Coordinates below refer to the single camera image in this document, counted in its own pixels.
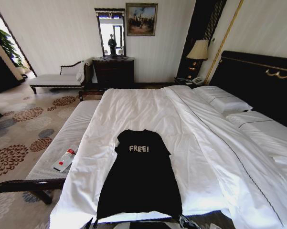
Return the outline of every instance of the wooden dresser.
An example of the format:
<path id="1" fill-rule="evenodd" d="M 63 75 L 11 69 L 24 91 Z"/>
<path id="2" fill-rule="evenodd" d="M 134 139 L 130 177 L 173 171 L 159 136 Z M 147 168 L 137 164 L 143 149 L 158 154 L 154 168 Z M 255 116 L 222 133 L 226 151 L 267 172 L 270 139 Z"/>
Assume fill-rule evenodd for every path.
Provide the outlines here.
<path id="1" fill-rule="evenodd" d="M 132 88 L 134 59 L 128 57 L 100 57 L 94 59 L 96 78 L 100 88 Z"/>

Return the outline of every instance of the bench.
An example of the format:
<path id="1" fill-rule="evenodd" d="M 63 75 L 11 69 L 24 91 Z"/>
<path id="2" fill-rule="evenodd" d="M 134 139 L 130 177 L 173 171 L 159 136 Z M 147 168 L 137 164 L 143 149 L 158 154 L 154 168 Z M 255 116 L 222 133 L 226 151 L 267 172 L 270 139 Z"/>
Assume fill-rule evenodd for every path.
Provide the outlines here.
<path id="1" fill-rule="evenodd" d="M 60 74 L 40 75 L 34 79 L 28 80 L 28 84 L 36 94 L 36 87 L 52 87 L 52 88 L 85 88 L 92 83 L 93 58 L 85 61 L 79 61 L 73 65 L 62 65 Z M 83 73 L 83 79 L 77 80 L 78 72 Z"/>
<path id="2" fill-rule="evenodd" d="M 0 193 L 29 191 L 45 204 L 51 204 L 52 198 L 45 191 L 62 189 L 70 169 L 69 166 L 60 173 L 51 166 L 72 144 L 80 144 L 98 104 L 99 100 L 80 102 L 26 179 L 0 183 Z"/>

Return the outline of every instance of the strap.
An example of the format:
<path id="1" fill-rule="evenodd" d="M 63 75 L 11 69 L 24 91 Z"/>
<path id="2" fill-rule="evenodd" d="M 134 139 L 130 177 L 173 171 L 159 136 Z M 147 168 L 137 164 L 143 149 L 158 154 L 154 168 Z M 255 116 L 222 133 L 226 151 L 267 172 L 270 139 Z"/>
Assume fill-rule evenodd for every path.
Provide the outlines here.
<path id="1" fill-rule="evenodd" d="M 93 227 L 92 227 L 93 229 L 96 229 L 96 228 L 97 228 L 97 222 L 98 222 L 98 220 L 99 220 L 99 219 L 96 219 L 96 221 L 95 221 L 95 223 L 94 223 L 94 225 L 93 225 Z"/>
<path id="2" fill-rule="evenodd" d="M 92 219 L 93 219 L 93 217 L 88 221 L 88 223 L 86 223 L 85 229 L 89 229 L 90 228 Z"/>

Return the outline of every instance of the green leaves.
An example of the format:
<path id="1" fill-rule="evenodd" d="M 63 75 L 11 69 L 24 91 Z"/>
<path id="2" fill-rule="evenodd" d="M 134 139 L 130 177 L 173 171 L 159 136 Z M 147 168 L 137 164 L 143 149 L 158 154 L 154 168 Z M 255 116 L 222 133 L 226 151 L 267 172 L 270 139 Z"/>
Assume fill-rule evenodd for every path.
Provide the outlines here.
<path id="1" fill-rule="evenodd" d="M 4 51 L 6 52 L 6 54 L 9 56 L 9 58 L 11 59 L 11 61 L 14 63 L 15 67 L 20 67 L 23 66 L 22 65 L 22 61 L 21 61 L 21 57 L 19 56 L 19 54 L 16 53 L 16 49 L 14 47 L 15 44 L 13 44 L 8 38 L 11 35 L 9 35 L 8 33 L 6 33 L 5 31 L 0 29 L 0 45 L 1 47 L 4 49 Z"/>

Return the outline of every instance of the mirror frame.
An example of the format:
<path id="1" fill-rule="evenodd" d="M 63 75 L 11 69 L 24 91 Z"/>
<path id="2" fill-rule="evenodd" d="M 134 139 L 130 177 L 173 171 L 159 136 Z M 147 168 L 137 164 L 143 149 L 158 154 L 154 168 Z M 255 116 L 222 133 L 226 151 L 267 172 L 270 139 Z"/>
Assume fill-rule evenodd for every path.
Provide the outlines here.
<path id="1" fill-rule="evenodd" d="M 102 47 L 103 57 L 113 57 L 113 56 L 110 56 L 110 55 L 105 56 L 104 46 L 103 46 L 103 38 L 102 38 L 102 32 L 101 32 L 101 26 L 100 26 L 100 19 L 99 19 L 98 13 L 100 13 L 100 12 L 103 12 L 103 13 L 115 12 L 115 13 L 121 13 L 122 14 L 124 54 L 123 55 L 117 55 L 113 58 L 126 57 L 125 23 L 124 23 L 125 9 L 124 8 L 95 8 L 95 11 L 96 11 L 97 24 L 99 26 L 99 35 L 100 35 L 100 39 L 101 39 L 101 47 Z"/>

